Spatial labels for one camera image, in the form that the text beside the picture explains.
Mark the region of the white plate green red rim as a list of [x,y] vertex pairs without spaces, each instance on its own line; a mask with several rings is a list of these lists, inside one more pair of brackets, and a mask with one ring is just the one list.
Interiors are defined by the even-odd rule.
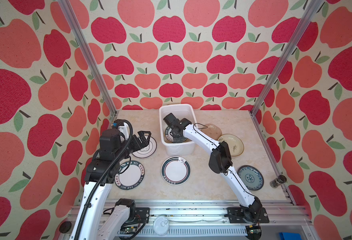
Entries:
[[162,165],[161,175],[170,185],[182,185],[190,177],[189,162],[182,157],[170,157]]

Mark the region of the white plate green lettered rim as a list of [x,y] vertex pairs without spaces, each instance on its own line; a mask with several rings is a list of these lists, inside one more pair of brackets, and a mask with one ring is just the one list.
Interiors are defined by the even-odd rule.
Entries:
[[166,127],[164,131],[165,142],[169,144],[179,144],[188,141],[188,138],[174,135],[171,127]]

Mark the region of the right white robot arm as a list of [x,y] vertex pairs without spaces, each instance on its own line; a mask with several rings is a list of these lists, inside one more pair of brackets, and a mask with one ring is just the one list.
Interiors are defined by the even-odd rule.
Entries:
[[238,176],[231,159],[227,142],[219,142],[204,134],[197,124],[186,118],[179,120],[170,113],[163,118],[168,127],[172,129],[173,137],[186,137],[207,153],[210,154],[209,168],[220,174],[237,196],[242,209],[242,217],[247,223],[259,222],[263,209],[260,199],[250,193],[246,185]]

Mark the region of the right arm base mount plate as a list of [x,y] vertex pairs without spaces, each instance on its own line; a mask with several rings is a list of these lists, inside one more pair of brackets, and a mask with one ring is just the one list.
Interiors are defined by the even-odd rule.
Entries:
[[231,224],[268,224],[269,216],[265,208],[261,208],[259,212],[251,213],[242,208],[227,208],[224,215],[229,219]]

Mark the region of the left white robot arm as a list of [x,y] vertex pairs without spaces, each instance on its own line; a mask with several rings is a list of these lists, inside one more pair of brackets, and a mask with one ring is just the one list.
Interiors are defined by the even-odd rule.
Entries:
[[112,240],[123,225],[135,218],[135,201],[119,199],[108,219],[102,224],[105,202],[120,170],[120,162],[150,143],[152,134],[139,131],[127,135],[120,129],[105,130],[100,137],[100,148],[95,152],[85,174],[82,203],[71,240]]

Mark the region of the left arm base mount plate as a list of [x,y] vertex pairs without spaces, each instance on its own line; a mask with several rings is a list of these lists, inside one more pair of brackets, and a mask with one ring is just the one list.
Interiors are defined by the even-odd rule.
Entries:
[[125,222],[128,224],[148,223],[150,217],[150,208],[136,208],[135,213],[130,215],[129,219]]

